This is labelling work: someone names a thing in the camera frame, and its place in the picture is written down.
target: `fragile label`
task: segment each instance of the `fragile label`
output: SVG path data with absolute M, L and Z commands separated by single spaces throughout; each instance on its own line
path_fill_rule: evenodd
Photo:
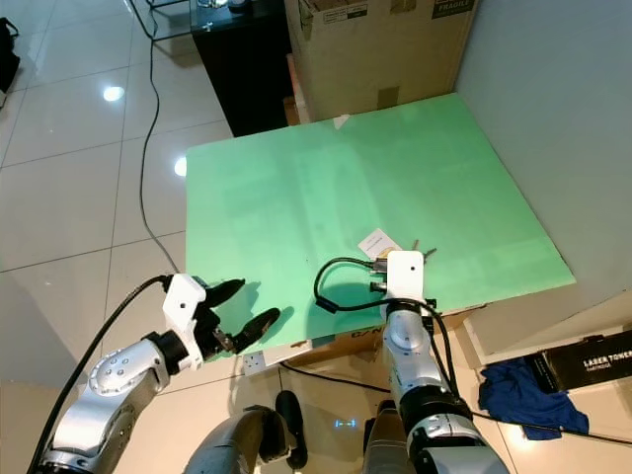
M 351 7 L 337 8 L 331 12 L 323 14 L 323 23 L 325 25 L 335 22 L 343 22 L 352 18 L 365 17 L 368 13 L 368 5 L 352 5 Z
M 469 12 L 476 0 L 434 0 L 433 18 L 449 17 Z
M 385 258 L 391 250 L 402 250 L 382 229 L 375 229 L 357 246 L 372 260 Z

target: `black cable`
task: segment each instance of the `black cable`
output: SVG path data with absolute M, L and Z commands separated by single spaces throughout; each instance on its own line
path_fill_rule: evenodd
M 436 346 L 435 338 L 431 336 L 431 348 L 433 348 L 434 358 L 436 359 L 436 364 L 438 365 L 438 370 L 441 372 L 441 376 L 448 381 L 449 377 L 445 372 L 445 365 L 443 365 L 443 359 L 441 358 L 441 354 L 438 352 L 438 347 Z
M 296 367 L 292 367 L 291 365 L 288 365 L 285 362 L 280 362 L 279 364 L 282 365 L 287 370 L 291 370 L 293 372 L 301 373 L 301 374 L 307 375 L 309 377 L 320 378 L 320 379 L 323 379 L 323 380 L 328 380 L 330 382 L 337 382 L 337 383 L 345 383 L 345 384 L 348 384 L 348 385 L 354 385 L 354 386 L 357 386 L 357 387 L 366 388 L 368 390 L 373 390 L 375 392 L 380 392 L 380 393 L 391 393 L 390 390 L 387 390 L 387 389 L 381 388 L 381 387 L 377 387 L 375 385 L 370 385 L 370 384 L 367 384 L 367 383 L 356 382 L 354 380 L 346 380 L 344 378 L 330 377 L 330 376 L 327 376 L 327 375 L 322 375 L 320 373 L 308 372 L 306 370 L 300 370 L 300 369 L 298 369 Z M 533 423 L 507 422 L 505 420 L 500 420 L 498 418 L 490 417 L 489 415 L 484 415 L 482 413 L 477 413 L 477 412 L 471 412 L 471 413 L 475 417 L 483 418 L 483 419 L 489 420 L 491 422 L 504 423 L 506 425 L 515 425 L 517 427 L 534 428 L 536 430 L 546 430 L 548 432 L 556 432 L 556 433 L 559 433 L 561 435 L 582 436 L 582 437 L 586 437 L 586 438 L 589 438 L 589 439 L 595 439 L 595 440 L 599 440 L 599 441 L 607 441 L 607 442 L 614 442 L 614 443 L 624 444 L 624 445 L 632 445 L 632 441 L 628 441 L 626 439 L 620 439 L 620 438 L 616 438 L 616 437 L 603 436 L 601 434 L 590 434 L 590 433 L 574 432 L 574 431 L 571 431 L 571 430 L 565 430 L 564 428 L 543 427 L 541 425 L 535 425 Z
M 46 449 L 46 445 L 48 444 L 48 439 L 50 438 L 52 427 L 54 427 L 57 417 L 59 416 L 59 412 L 61 411 L 61 407 L 63 406 L 66 398 L 68 397 L 68 394 L 74 387 L 75 383 L 77 382 L 77 379 L 83 372 L 83 369 L 88 363 L 88 360 L 90 360 L 90 357 L 92 357 L 92 354 L 94 353 L 95 349 L 97 348 L 97 346 L 99 345 L 103 337 L 106 335 L 108 330 L 112 327 L 112 325 L 115 323 L 117 318 L 120 316 L 120 313 L 122 313 L 122 311 L 127 307 L 127 305 L 136 296 L 138 296 L 142 291 L 144 291 L 146 288 L 148 288 L 152 284 L 160 282 L 160 283 L 163 283 L 163 285 L 165 285 L 166 287 L 169 284 L 170 280 L 171 278 L 169 276 L 164 276 L 164 275 L 155 276 L 154 278 L 150 278 L 149 280 L 147 280 L 146 282 L 138 286 L 132 293 L 130 293 L 122 301 L 122 303 L 118 306 L 115 312 L 112 313 L 112 315 L 101 327 L 101 329 L 99 330 L 95 338 L 92 340 L 92 343 L 90 343 L 90 346 L 88 346 L 88 349 L 81 357 L 81 360 L 79 360 L 79 362 L 77 363 L 77 366 L 72 371 L 72 374 L 68 378 L 68 381 L 61 389 L 61 392 L 59 393 L 57 400 L 55 400 L 55 404 L 50 410 L 50 414 L 48 415 L 46 424 L 44 425 L 43 430 L 41 431 L 41 435 L 39 436 L 39 441 L 36 446 L 36 450 L 33 453 L 33 458 L 31 459 L 31 464 L 29 465 L 29 470 L 27 471 L 27 474 L 35 474 L 36 469 L 38 468 L 38 464 L 40 463 L 41 457 L 43 455 L 43 452 Z
M 328 380 L 330 382 L 346 383 L 348 385 L 354 385 L 356 387 L 367 388 L 369 390 L 374 390 L 376 392 L 391 393 L 391 391 L 388 388 L 380 388 L 374 385 L 369 385 L 367 383 L 356 382 L 354 380 L 345 380 L 343 378 L 329 377 L 327 375 L 321 375 L 320 373 L 306 372 L 305 370 L 301 370 L 299 368 L 292 367 L 291 365 L 287 365 L 285 362 L 279 362 L 279 365 L 281 367 L 284 367 L 287 370 L 291 370 L 292 372 L 302 373 L 303 375 L 309 375 L 310 377 L 321 378 L 323 380 Z
M 178 269 L 178 266 L 174 262 L 174 259 L 172 259 L 171 255 L 169 254 L 165 246 L 162 244 L 162 242 L 158 240 L 158 238 L 153 233 L 151 228 L 149 228 L 149 224 L 147 223 L 147 216 L 145 215 L 145 203 L 143 200 L 143 192 L 142 192 L 144 177 L 145 177 L 145 158 L 147 155 L 147 145 L 149 144 L 151 133 L 154 131 L 154 127 L 156 126 L 156 121 L 158 121 L 158 116 L 160 115 L 160 95 L 158 94 L 158 89 L 156 89 L 156 85 L 154 84 L 154 42 L 156 42 L 155 38 L 156 38 L 156 33 L 158 32 L 158 23 L 156 22 L 156 19 L 154 18 L 153 10 L 149 10 L 149 16 L 151 17 L 151 20 L 154 23 L 154 32 L 151 37 L 151 44 L 149 45 L 149 83 L 151 84 L 151 88 L 153 89 L 154 95 L 156 96 L 156 112 L 154 114 L 153 120 L 151 121 L 151 126 L 149 127 L 149 131 L 147 132 L 147 135 L 145 136 L 145 141 L 142 145 L 142 159 L 140 161 L 140 184 L 138 186 L 138 201 L 140 204 L 140 215 L 142 217 L 142 223 L 145 226 L 145 230 L 147 231 L 151 239 L 160 248 L 162 253 L 165 254 L 165 257 L 169 261 L 169 265 L 171 265 L 171 268 L 173 269 L 173 271 L 176 274 L 178 274 L 180 270 Z
M 148 37 L 150 40 L 151 39 L 155 39 L 155 35 L 150 35 L 149 32 L 147 31 L 147 29 L 145 28 L 145 23 L 142 21 L 141 17 L 140 17 L 140 13 L 138 12 L 138 9 L 136 8 L 135 2 L 131 1 L 128 2 L 127 5 L 129 5 L 131 7 L 131 9 L 133 10 L 134 16 L 136 17 L 136 19 L 138 20 L 138 23 L 140 24 L 140 28 L 142 29 L 143 34 Z M 161 8 L 161 7 L 165 7 L 167 6 L 166 4 L 161 4 L 161 5 L 153 5 L 151 4 L 150 6 L 150 11 L 153 11 L 156 8 Z M 191 30 L 187 31 L 187 32 L 180 32 L 180 33 L 174 33 L 172 35 L 168 35 L 166 37 L 161 37 L 159 39 L 156 39 L 156 41 L 163 41 L 163 40 L 171 40 L 173 38 L 177 38 L 177 37 L 184 37 L 186 35 L 190 35 L 191 34 Z
M 416 299 L 411 299 L 411 298 L 384 298 L 384 299 L 379 299 L 376 301 L 370 301 L 368 303 L 356 304 L 353 306 L 339 305 L 338 303 L 332 301 L 331 299 L 324 297 L 320 293 L 320 289 L 319 289 L 320 282 L 325 271 L 329 269 L 330 267 L 332 267 L 333 265 L 339 264 L 339 263 L 351 263 L 351 264 L 361 265 L 368 269 L 373 269 L 373 262 L 367 262 L 364 260 L 354 259 L 351 257 L 338 257 L 338 258 L 330 260 L 325 265 L 323 265 L 323 267 L 321 267 L 321 269 L 318 271 L 318 274 L 316 274 L 316 277 L 314 278 L 313 291 L 314 291 L 314 298 L 316 299 L 316 304 L 318 304 L 319 306 L 333 313 L 335 313 L 336 311 L 345 311 L 345 312 L 359 311 L 362 309 L 374 308 L 376 306 L 383 306 L 385 304 L 391 304 L 391 303 L 406 303 L 406 304 L 416 306 L 418 308 L 419 307 L 424 308 L 433 316 L 434 320 L 439 326 L 439 329 L 441 330 L 441 336 L 443 337 L 443 345 L 445 347 L 445 359 L 447 362 L 447 376 L 445 376 L 444 368 L 443 368 L 443 376 L 445 377 L 447 384 L 452 390 L 452 393 L 456 395 L 457 397 L 459 397 L 460 394 L 458 392 L 458 384 L 456 383 L 456 372 L 454 370 L 454 363 L 452 361 L 452 348 L 450 346 L 450 340 L 449 340 L 449 336 L 447 335 L 447 329 L 445 328 L 445 324 L 443 323 L 443 319 L 441 315 L 437 313 L 435 309 L 432 306 L 428 305 L 425 301 L 418 301 Z M 437 359 L 441 361 L 440 355 L 438 355 L 438 352 L 435 352 L 435 355 L 437 356 Z

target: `cable on floor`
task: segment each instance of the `cable on floor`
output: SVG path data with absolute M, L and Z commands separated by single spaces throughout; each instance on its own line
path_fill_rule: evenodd
M 178 269 L 176 262 L 174 262 L 174 259 L 171 257 L 171 254 L 169 253 L 169 251 L 167 251 L 167 249 L 162 244 L 162 242 L 158 240 L 158 238 L 156 237 L 156 234 L 154 234 L 154 232 L 149 227 L 149 224 L 147 223 L 147 216 L 145 214 L 145 201 L 143 198 L 147 145 L 149 144 L 149 139 L 151 138 L 151 134 L 153 133 L 154 127 L 156 126 L 156 121 L 158 121 L 158 116 L 160 115 L 160 95 L 158 94 L 158 89 L 156 88 L 156 84 L 154 84 L 154 43 L 156 42 L 156 35 L 158 33 L 158 22 L 156 22 L 156 18 L 154 17 L 153 8 L 150 8 L 149 16 L 154 25 L 153 33 L 150 35 L 145 29 L 145 26 L 142 20 L 140 19 L 140 14 L 138 13 L 136 6 L 134 5 L 134 2 L 133 1 L 130 2 L 130 5 L 134 11 L 134 14 L 136 15 L 136 19 L 140 23 L 140 26 L 143 32 L 149 38 L 149 83 L 151 84 L 151 88 L 154 91 L 154 96 L 156 97 L 156 111 L 154 113 L 153 120 L 151 121 L 151 125 L 149 126 L 149 131 L 147 131 L 147 135 L 145 135 L 145 140 L 142 144 L 142 158 L 140 160 L 140 180 L 139 180 L 140 183 L 138 185 L 138 204 L 140 206 L 140 216 L 142 217 L 142 224 L 145 227 L 145 230 L 147 231 L 149 236 L 151 237 L 151 240 L 154 241 L 154 243 L 158 246 L 158 248 L 160 248 L 162 253 L 165 255 L 165 258 L 169 261 L 169 265 L 171 266 L 172 270 L 176 274 L 178 274 L 180 270 Z
M 84 368 L 86 367 L 88 360 L 90 360 L 90 357 L 92 357 L 95 349 L 101 343 L 101 340 L 106 335 L 106 333 L 110 330 L 110 328 L 115 323 L 115 321 L 119 318 L 120 314 L 129 305 L 129 303 L 131 303 L 134 300 L 136 296 L 138 296 L 140 293 L 142 293 L 145 289 L 147 289 L 152 284 L 162 283 L 166 291 L 166 288 L 169 286 L 170 281 L 171 281 L 171 278 L 169 276 L 164 276 L 164 275 L 155 276 L 153 278 L 148 279 L 146 282 L 138 286 L 132 293 L 130 293 L 122 301 L 122 303 L 118 306 L 115 312 L 112 313 L 112 315 L 101 327 L 101 329 L 95 336 L 95 339 L 93 339 L 92 343 L 90 343 L 90 346 L 88 346 L 88 349 L 81 357 L 81 360 L 79 360 L 79 362 L 77 363 L 77 366 L 72 371 L 72 374 L 70 374 L 70 377 L 68 378 L 65 385 L 61 389 L 61 392 L 59 393 L 57 400 L 55 400 L 55 404 L 50 410 L 50 413 L 48 414 L 48 419 L 46 420 L 46 424 L 44 425 L 43 430 L 41 431 L 41 435 L 39 436 L 38 444 L 36 445 L 36 449 L 34 451 L 33 458 L 31 459 L 31 464 L 29 465 L 29 470 L 27 471 L 27 474 L 35 474 L 36 469 L 38 468 L 38 464 L 40 463 L 41 457 L 43 456 L 43 452 L 46 449 L 46 445 L 48 444 L 48 439 L 50 438 L 50 434 L 52 433 L 52 428 L 54 427 L 55 422 L 57 421 L 57 417 L 59 416 L 59 412 L 61 411 L 61 407 L 66 401 L 66 398 L 68 397 L 68 394 L 74 387 L 75 383 L 77 383 L 77 380 L 79 379 L 79 376 L 81 375 Z
M 347 384 L 347 385 L 353 385 L 353 386 L 356 386 L 356 387 L 366 388 L 368 390 L 373 390 L 375 392 L 380 392 L 380 393 L 391 393 L 390 390 L 388 390 L 386 388 L 378 387 L 378 386 L 375 386 L 375 385 L 370 385 L 370 384 L 367 384 L 367 383 L 361 383 L 361 382 L 357 382 L 355 380 L 347 380 L 345 378 L 330 377 L 328 375 L 323 375 L 321 373 L 315 373 L 315 372 L 309 372 L 307 370 L 301 370 L 299 368 L 292 367 L 291 365 L 287 364 L 286 362 L 280 362 L 279 364 L 283 368 L 285 368 L 287 370 L 291 370 L 292 372 L 300 373 L 302 375 L 307 375 L 309 377 L 319 378 L 321 380 L 327 380 L 327 381 L 330 381 L 330 382 L 344 383 L 344 384 Z M 546 431 L 549 431 L 549 432 L 556 432 L 556 433 L 559 433 L 561 435 L 580 436 L 580 437 L 585 437 L 585 438 L 588 438 L 588 439 L 593 439 L 593 440 L 598 440 L 598 441 L 614 442 L 614 443 L 617 443 L 617 444 L 623 444 L 623 445 L 627 445 L 627 446 L 632 446 L 632 441 L 628 441 L 627 439 L 620 439 L 620 438 L 617 438 L 617 437 L 603 436 L 601 434 L 590 434 L 590 433 L 586 434 L 586 433 L 574 432 L 574 431 L 571 431 L 571 430 L 565 430 L 564 428 L 543 427 L 541 425 L 534 425 L 532 423 L 508 422 L 506 420 L 500 420 L 498 418 L 494 418 L 494 417 L 491 417 L 489 415 L 484 415 L 482 413 L 477 413 L 477 412 L 472 412 L 472 415 L 475 416 L 475 417 L 478 417 L 478 418 L 489 420 L 491 422 L 504 423 L 506 425 L 514 425 L 514 426 L 517 426 L 517 427 L 534 428 L 534 429 L 538 429 L 538 430 L 546 430 Z

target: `cardboard box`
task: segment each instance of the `cardboard box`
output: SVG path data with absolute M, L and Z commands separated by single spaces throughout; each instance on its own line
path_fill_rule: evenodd
M 292 80 L 292 92 L 294 93 L 294 108 L 296 115 L 298 116 L 298 123 L 309 123 L 309 114 L 307 113 L 307 105 L 305 104 L 305 97 L 303 96 L 303 90 L 298 82 L 296 76 L 296 67 L 294 65 L 294 57 L 291 54 L 287 55 L 287 69 L 289 70 L 289 78 Z
M 286 97 L 283 99 L 283 108 L 285 109 L 285 119 L 287 120 L 287 125 L 300 125 L 298 109 L 296 108 L 296 102 L 293 97 Z
M 476 0 L 285 0 L 312 120 L 452 92 Z

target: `robotic arm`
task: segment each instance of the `robotic arm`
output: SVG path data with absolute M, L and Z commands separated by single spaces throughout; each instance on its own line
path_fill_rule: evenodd
M 424 301 L 422 253 L 390 252 L 385 271 L 383 262 L 379 264 L 377 272 L 385 274 L 386 284 L 373 289 L 385 292 L 386 298 Z M 381 409 L 372 426 L 363 473 L 508 473 L 431 357 L 430 313 L 404 302 L 382 308 L 384 357 L 395 407 Z M 401 470 L 393 470 L 395 464 Z
M 243 284 L 233 279 L 208 287 L 188 275 L 173 276 L 163 305 L 168 331 L 151 333 L 97 363 L 85 390 L 60 420 L 38 472 L 112 473 L 138 416 L 172 375 L 197 370 L 222 351 L 238 354 L 258 341 L 277 320 L 278 309 L 255 317 L 236 336 L 221 331 L 211 309 Z

